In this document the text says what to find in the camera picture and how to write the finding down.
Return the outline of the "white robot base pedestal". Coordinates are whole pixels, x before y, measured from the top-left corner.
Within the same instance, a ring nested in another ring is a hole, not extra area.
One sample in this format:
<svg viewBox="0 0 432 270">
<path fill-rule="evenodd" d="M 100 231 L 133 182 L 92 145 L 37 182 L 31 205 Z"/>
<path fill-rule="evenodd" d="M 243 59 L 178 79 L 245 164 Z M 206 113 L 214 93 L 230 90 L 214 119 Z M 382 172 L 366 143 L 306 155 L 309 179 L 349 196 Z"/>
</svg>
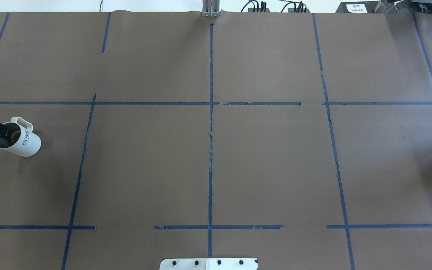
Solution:
<svg viewBox="0 0 432 270">
<path fill-rule="evenodd" d="M 258 270 L 255 258 L 168 258 L 160 270 Z"/>
</svg>

